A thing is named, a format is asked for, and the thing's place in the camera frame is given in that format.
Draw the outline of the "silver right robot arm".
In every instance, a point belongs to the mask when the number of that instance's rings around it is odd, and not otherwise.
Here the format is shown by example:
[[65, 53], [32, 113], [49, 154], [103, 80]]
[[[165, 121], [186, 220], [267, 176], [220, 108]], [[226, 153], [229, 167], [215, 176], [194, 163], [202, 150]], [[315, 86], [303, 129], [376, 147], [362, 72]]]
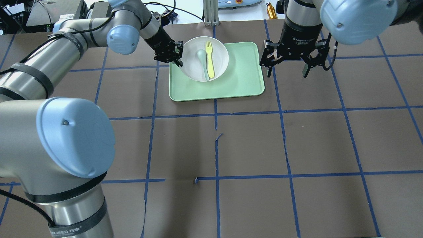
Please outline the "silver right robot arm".
[[339, 43], [359, 45], [389, 26], [415, 21], [422, 31], [421, 0], [279, 0], [276, 12], [285, 16], [280, 39], [264, 41], [259, 61], [267, 77], [285, 60], [303, 60], [303, 77], [328, 71]]

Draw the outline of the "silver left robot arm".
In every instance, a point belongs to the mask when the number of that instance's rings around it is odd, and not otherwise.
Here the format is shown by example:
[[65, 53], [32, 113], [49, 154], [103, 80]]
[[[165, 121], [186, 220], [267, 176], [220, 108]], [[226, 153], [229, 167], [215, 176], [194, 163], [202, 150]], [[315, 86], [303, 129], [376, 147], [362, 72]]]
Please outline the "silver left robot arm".
[[60, 20], [47, 41], [1, 72], [1, 177], [17, 178], [53, 238], [112, 238], [101, 182], [115, 156], [106, 113], [92, 101], [52, 97], [91, 47], [122, 55], [142, 38], [154, 60], [182, 66], [176, 42], [140, 0], [110, 0], [108, 18]]

